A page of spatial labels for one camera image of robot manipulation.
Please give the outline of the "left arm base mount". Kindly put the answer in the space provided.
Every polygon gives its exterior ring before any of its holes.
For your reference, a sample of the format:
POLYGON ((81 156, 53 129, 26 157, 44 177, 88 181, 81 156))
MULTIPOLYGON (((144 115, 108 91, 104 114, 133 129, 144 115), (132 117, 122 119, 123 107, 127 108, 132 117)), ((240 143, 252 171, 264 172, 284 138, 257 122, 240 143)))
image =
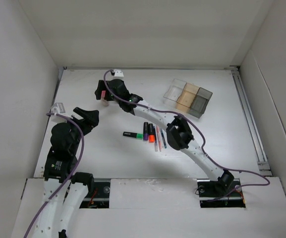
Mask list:
POLYGON ((83 199, 80 209, 108 209, 110 206, 110 180, 96 180, 94 189, 83 199))

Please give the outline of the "pink capped patterned tube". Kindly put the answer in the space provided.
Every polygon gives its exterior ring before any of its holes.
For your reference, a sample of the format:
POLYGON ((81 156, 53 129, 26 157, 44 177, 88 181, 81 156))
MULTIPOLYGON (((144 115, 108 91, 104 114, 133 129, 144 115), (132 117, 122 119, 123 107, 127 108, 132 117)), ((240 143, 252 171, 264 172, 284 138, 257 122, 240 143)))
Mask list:
POLYGON ((109 102, 105 99, 105 95, 106 95, 106 91, 104 90, 101 92, 101 104, 104 107, 107 107, 107 106, 109 106, 109 102))

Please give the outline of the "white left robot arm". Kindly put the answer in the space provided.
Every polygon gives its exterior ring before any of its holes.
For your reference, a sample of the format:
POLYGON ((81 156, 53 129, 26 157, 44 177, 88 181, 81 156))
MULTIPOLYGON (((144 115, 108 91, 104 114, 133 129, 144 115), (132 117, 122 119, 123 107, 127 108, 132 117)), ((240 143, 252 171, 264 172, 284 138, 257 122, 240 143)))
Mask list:
POLYGON ((85 135, 99 124, 99 111, 73 110, 81 118, 65 116, 59 108, 47 114, 61 119, 51 130, 51 147, 44 165, 42 205, 33 218, 34 238, 68 238, 83 199, 94 192, 91 173, 77 172, 85 135))

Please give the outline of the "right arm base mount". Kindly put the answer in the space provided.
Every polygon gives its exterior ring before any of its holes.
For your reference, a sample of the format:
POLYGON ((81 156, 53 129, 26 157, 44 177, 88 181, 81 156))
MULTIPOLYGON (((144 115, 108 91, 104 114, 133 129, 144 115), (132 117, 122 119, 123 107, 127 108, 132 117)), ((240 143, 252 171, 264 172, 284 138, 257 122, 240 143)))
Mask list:
POLYGON ((229 189, 223 190, 218 188, 218 183, 208 179, 199 179, 197 181, 197 189, 195 194, 199 196, 199 203, 201 208, 245 208, 245 199, 241 188, 233 191, 228 196, 216 201, 214 200, 222 195, 229 193, 233 188, 240 186, 238 179, 234 180, 229 189))

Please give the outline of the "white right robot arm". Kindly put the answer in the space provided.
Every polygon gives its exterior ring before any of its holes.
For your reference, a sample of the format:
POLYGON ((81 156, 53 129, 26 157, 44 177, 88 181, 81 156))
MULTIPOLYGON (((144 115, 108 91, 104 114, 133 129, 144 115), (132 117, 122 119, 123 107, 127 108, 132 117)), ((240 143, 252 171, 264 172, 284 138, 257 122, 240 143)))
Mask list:
POLYGON ((129 93, 121 79, 99 80, 95 91, 96 99, 101 99, 102 91, 105 91, 105 100, 116 101, 123 111, 144 118, 165 130, 167 145, 186 154, 205 172, 213 182, 216 197, 223 196, 231 190, 234 176, 227 169, 216 165, 202 152, 192 135, 189 126, 191 123, 187 122, 185 116, 155 109, 142 97, 129 93))

